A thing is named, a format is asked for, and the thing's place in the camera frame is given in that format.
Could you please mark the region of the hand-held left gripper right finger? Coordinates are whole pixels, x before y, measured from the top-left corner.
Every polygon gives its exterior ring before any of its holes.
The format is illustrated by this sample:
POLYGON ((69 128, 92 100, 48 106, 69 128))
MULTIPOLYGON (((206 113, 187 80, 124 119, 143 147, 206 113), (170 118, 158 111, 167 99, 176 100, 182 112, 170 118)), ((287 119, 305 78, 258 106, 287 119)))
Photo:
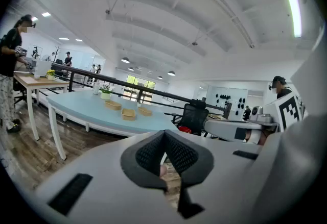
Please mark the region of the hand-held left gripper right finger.
POLYGON ((180 176, 180 196, 177 211, 185 219, 204 211, 204 208, 192 202, 188 189, 201 184, 214 167, 212 153, 171 131, 165 131, 165 152, 180 176))

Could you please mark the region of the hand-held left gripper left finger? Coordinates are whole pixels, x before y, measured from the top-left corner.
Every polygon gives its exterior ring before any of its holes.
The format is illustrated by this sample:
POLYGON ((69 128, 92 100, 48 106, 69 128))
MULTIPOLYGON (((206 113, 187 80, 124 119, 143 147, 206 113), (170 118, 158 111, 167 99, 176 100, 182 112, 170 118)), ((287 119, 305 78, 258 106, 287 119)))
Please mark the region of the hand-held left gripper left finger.
POLYGON ((139 187, 166 190, 167 185, 160 178, 160 165, 165 148, 165 131, 151 134, 123 151, 122 171, 139 187))

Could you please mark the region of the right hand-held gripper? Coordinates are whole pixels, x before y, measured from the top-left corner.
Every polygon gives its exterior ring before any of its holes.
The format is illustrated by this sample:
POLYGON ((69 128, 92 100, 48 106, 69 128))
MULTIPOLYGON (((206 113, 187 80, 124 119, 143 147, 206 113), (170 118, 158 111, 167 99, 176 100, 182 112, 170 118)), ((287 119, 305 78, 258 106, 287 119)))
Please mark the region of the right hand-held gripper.
POLYGON ((284 132, 302 119, 303 105, 292 92, 263 107, 253 107, 247 121, 207 120, 204 130, 225 141, 264 144, 269 135, 284 132))

